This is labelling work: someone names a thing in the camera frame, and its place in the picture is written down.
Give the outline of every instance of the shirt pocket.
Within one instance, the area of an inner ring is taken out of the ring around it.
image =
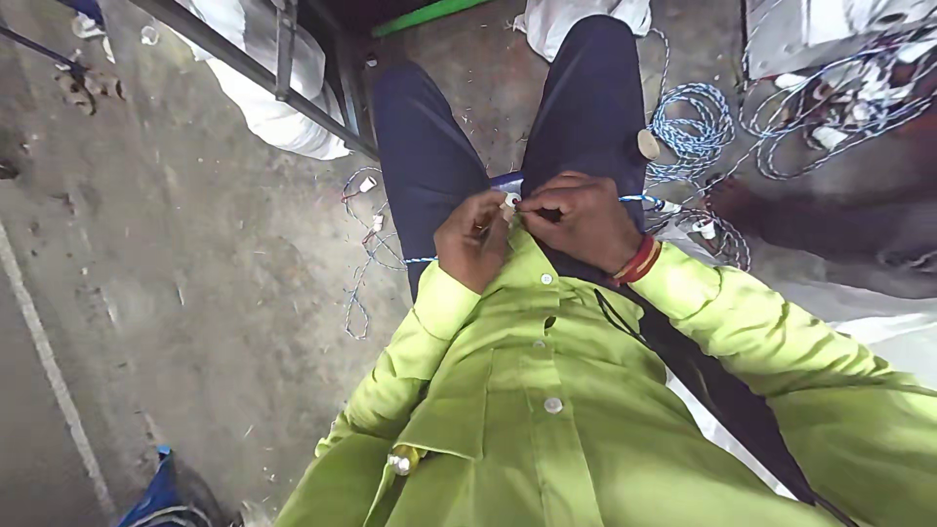
[[[480,350],[440,369],[394,446],[407,444],[460,458],[481,459],[492,356],[493,350]]]

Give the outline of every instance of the hand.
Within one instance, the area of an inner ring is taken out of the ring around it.
[[[504,265],[508,222],[499,207],[505,196],[487,190],[469,197],[433,234],[439,267],[477,294]]]
[[[537,212],[541,209],[561,216],[551,221]],[[610,275],[624,267],[643,239],[607,177],[561,173],[534,190],[517,211],[528,232],[546,245]]]

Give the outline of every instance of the knee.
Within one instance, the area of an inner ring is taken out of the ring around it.
[[[374,83],[375,97],[395,97],[411,92],[424,81],[425,76],[426,72],[415,62],[407,61],[391,66]]]
[[[589,15],[579,20],[570,28],[569,36],[574,33],[589,36],[618,35],[634,38],[634,32],[630,26],[609,15]]]

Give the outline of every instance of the white button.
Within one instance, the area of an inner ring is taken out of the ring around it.
[[[563,409],[563,401],[555,397],[551,397],[550,399],[547,399],[543,402],[543,407],[550,414],[559,414],[559,412]]]

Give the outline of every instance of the red bracelet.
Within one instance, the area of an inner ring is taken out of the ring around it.
[[[657,262],[661,256],[661,242],[654,239],[650,234],[645,234],[637,252],[630,260],[612,277],[612,281],[618,287],[626,283],[636,282],[642,279],[650,268]]]

